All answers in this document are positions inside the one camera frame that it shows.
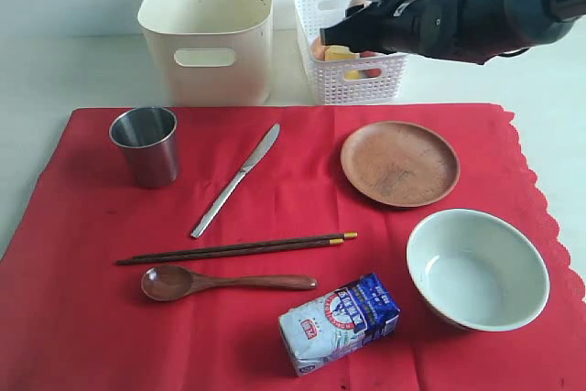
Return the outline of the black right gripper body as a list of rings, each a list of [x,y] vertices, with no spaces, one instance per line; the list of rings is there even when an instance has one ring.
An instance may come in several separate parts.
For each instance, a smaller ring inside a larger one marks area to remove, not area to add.
[[[370,7],[369,50],[450,57],[456,48],[461,0],[396,0]]]

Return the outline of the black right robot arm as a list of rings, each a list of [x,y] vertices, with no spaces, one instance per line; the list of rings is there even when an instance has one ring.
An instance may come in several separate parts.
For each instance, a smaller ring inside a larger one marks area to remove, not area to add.
[[[585,0],[369,0],[320,31],[326,46],[482,65],[566,36]]]

